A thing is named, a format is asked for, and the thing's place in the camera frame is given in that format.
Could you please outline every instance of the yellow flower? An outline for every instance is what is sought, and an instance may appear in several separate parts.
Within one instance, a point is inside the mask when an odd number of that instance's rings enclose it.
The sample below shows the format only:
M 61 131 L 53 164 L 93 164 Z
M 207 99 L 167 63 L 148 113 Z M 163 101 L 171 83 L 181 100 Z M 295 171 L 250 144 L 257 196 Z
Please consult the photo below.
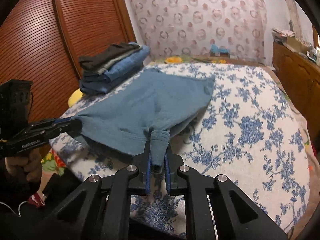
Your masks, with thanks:
M 227 61 L 226 60 L 224 60 L 224 59 L 220 59 L 219 61 L 216 61 L 216 60 L 213 60 L 212 61 L 212 63 L 227 63 Z
M 52 158 L 52 153 L 48 153 L 46 159 L 47 159 L 47 160 L 51 160 L 51 158 Z
M 180 57 L 168 57 L 165 59 L 166 63 L 173 63 L 173 64 L 178 64 L 182 62 L 182 58 Z
M 313 149 L 312 149 L 311 145 L 305 143 L 305 144 L 304 144 L 304 147 L 305 147 L 305 151 L 306 151 L 306 152 L 308 152 L 308 151 L 313 152 Z

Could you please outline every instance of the black folded shirt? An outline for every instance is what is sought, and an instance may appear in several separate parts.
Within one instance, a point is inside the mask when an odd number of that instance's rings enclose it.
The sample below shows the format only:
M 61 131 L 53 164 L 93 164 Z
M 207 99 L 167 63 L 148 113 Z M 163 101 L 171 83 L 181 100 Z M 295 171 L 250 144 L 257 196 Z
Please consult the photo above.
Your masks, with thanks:
M 100 69 L 101 65 L 109 62 L 110 60 L 119 57 L 120 55 L 127 53 L 131 50 L 139 48 L 140 46 L 137 44 L 112 44 L 105 51 L 93 57 L 79 57 L 79 64 L 84 70 L 95 72 L 98 69 Z

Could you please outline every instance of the black sleeve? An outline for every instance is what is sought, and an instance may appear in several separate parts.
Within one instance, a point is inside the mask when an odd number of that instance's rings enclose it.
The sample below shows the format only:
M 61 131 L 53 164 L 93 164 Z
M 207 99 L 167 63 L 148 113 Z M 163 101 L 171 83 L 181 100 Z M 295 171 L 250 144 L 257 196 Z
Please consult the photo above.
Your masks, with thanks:
M 17 178 L 11 176 L 5 167 L 4 158 L 0 159 L 0 202 L 4 202 L 11 208 L 15 208 L 21 202 L 37 192 L 40 181 L 27 182 L 26 177 Z

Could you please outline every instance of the finger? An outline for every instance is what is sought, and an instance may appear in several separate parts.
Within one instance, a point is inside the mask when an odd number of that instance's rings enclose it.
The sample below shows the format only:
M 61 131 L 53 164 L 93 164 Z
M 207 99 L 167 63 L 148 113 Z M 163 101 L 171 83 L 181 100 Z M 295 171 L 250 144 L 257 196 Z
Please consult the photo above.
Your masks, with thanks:
M 31 163 L 28 163 L 23 167 L 24 172 L 32 172 L 36 170 L 38 167 L 42 167 L 40 160 L 33 160 Z
M 31 151 L 29 154 L 29 160 L 41 160 L 40 149 L 36 148 Z
M 28 164 L 29 159 L 27 157 L 16 156 L 16 157 L 7 157 L 5 161 L 8 166 L 22 167 Z
M 27 175 L 28 182 L 38 182 L 42 176 L 42 166 L 39 166 L 36 170 L 29 172 Z

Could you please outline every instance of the bed sheet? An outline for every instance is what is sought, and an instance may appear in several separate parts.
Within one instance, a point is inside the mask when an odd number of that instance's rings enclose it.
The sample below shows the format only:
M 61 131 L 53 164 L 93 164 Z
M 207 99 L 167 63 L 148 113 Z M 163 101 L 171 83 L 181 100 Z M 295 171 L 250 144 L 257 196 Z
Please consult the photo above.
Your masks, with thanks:
M 309 163 L 303 134 L 277 84 L 263 69 L 224 64 L 155 64 L 167 74 L 215 77 L 212 100 L 186 129 L 171 140 L 186 165 L 215 177 L 226 174 L 270 218 L 288 232 L 309 200 Z M 139 73 L 105 96 L 83 98 L 62 117 L 121 92 Z M 113 175 L 127 163 L 114 152 L 88 149 L 67 134 L 51 146 L 68 168 L 85 180 Z M 183 197 L 166 194 L 163 176 L 152 179 L 152 194 L 133 196 L 131 217 L 159 230 L 186 235 Z
M 298 127 L 300 131 L 303 131 L 302 133 L 302 140 L 305 145 L 305 151 L 308 158 L 309 163 L 309 174 L 310 174 L 310 182 L 309 182 L 309 188 L 310 188 L 310 195 L 309 195 L 309 202 L 307 205 L 307 209 L 304 213 L 304 215 L 301 217 L 298 223 L 295 224 L 295 226 L 291 229 L 291 231 L 288 233 L 288 238 L 290 240 L 295 239 L 299 233 L 304 229 L 305 225 L 310 220 L 313 212 L 316 210 L 319 202 L 320 202 L 320 165 L 319 162 L 313 152 L 311 142 L 310 142 L 310 136 L 308 133 L 307 128 L 307 120 L 304 118 L 304 116 L 297 110 L 297 108 L 293 105 L 290 98 L 287 96 L 280 80 L 276 76 L 275 72 L 273 72 L 269 67 L 265 66 L 262 67 L 273 79 L 273 81 L 277 84 L 279 89 L 282 91 L 284 96 L 287 99 L 287 102 L 290 106 L 290 109 L 292 110 L 293 116 L 296 119 L 298 123 Z

